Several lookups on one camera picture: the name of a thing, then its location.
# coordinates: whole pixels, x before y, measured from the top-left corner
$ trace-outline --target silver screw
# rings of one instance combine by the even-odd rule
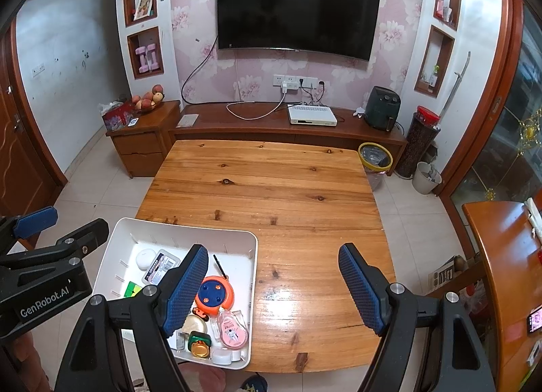
[[[397,295],[401,295],[405,292],[405,287],[401,284],[398,284],[397,282],[394,282],[390,285],[390,289],[392,292],[394,292]]]
[[[456,293],[453,293],[452,291],[446,293],[446,299],[448,299],[452,303],[459,302],[459,296]]]
[[[156,285],[147,285],[145,288],[143,288],[143,294],[149,297],[155,295],[156,291],[158,291]]]
[[[96,305],[101,304],[101,296],[99,296],[99,295],[92,296],[90,298],[90,304],[92,306],[96,306]]]

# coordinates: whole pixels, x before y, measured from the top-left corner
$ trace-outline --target flat screen tv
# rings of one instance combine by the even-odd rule
[[[217,0],[218,47],[369,60],[380,0]]]

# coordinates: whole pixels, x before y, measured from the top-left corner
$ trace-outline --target air fryer handle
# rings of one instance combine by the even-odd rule
[[[395,125],[395,118],[388,117],[388,124],[386,125],[386,132],[390,132]]]

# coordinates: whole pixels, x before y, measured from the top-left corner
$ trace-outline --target wooden tv stand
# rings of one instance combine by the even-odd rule
[[[264,115],[276,106],[276,103],[244,103],[234,105],[232,110],[246,118]],[[169,130],[171,141],[176,140],[252,140],[276,141],[278,143],[309,144],[338,149],[357,150],[365,141],[379,143],[391,152],[394,164],[389,175],[394,171],[399,158],[407,145],[407,140],[397,128],[391,132],[379,131],[367,125],[364,119],[353,117],[354,111],[332,108],[337,117],[336,127],[292,125],[288,119],[286,106],[260,118],[242,120],[230,114],[224,103],[188,105],[185,114],[199,114],[191,128]]]

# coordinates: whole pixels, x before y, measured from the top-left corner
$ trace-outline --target orange and blue round toy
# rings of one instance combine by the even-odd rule
[[[196,294],[196,305],[208,315],[218,315],[220,307],[229,310],[234,304],[234,290],[227,279],[207,276]]]

